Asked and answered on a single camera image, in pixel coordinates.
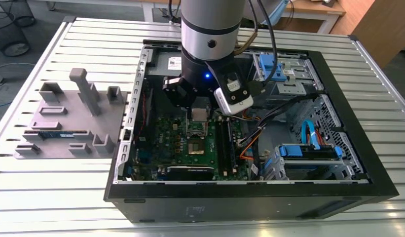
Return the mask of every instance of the wooden table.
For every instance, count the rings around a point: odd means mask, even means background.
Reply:
[[[322,20],[322,24],[317,33],[327,34],[335,24],[339,16],[343,16],[346,11],[338,4],[334,3],[333,7],[322,5],[321,1],[297,0],[294,3],[294,18]],[[289,17],[290,4],[288,4],[282,17]]]
[[[118,6],[138,6],[144,11],[144,21],[153,22],[153,9],[168,8],[168,0],[53,0],[52,2],[70,2],[85,4],[102,4]],[[178,0],[173,0],[173,8],[176,9]],[[290,4],[282,14],[289,17]],[[311,2],[310,0],[297,0],[294,2],[294,18],[322,20],[323,23],[317,33],[327,34],[339,16],[345,14],[345,10],[338,3],[334,6],[326,7],[321,2]]]

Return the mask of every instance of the motherboard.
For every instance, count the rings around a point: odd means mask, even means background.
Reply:
[[[240,121],[216,117],[190,121],[157,117],[150,146],[138,149],[130,169],[134,180],[245,180],[246,165],[236,164]]]

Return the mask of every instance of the ram slot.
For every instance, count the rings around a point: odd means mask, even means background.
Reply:
[[[216,145],[217,145],[217,162],[218,174],[228,176],[232,174],[230,161],[230,137],[228,122],[221,120],[216,122]]]

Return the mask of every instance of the label sticker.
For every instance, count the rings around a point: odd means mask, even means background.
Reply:
[[[254,164],[252,164],[252,166],[250,166],[250,170],[253,171],[254,175],[257,175],[257,171],[258,171],[258,169],[257,169],[257,167],[256,167],[256,165],[254,165]]]
[[[228,88],[230,92],[237,91],[240,89],[238,81],[233,80],[230,83],[228,83]]]
[[[73,134],[60,134],[60,137],[73,137]]]
[[[169,58],[169,70],[181,70],[181,58],[180,57],[170,57]]]
[[[294,72],[293,70],[282,70],[282,73],[286,74],[286,75],[294,75]]]

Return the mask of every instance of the table leg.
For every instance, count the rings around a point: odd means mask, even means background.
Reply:
[[[338,20],[338,17],[339,17],[339,15],[327,15],[327,17],[319,27],[319,30],[318,30],[319,34],[329,34],[329,32],[331,31],[334,24]]]
[[[154,5],[150,2],[142,2],[142,11],[144,11],[144,21],[146,22],[154,22],[154,17],[153,17],[153,9]]]
[[[54,1],[46,1],[45,2],[45,5],[46,5],[46,9],[49,10],[49,11],[54,11],[56,10],[56,2]]]

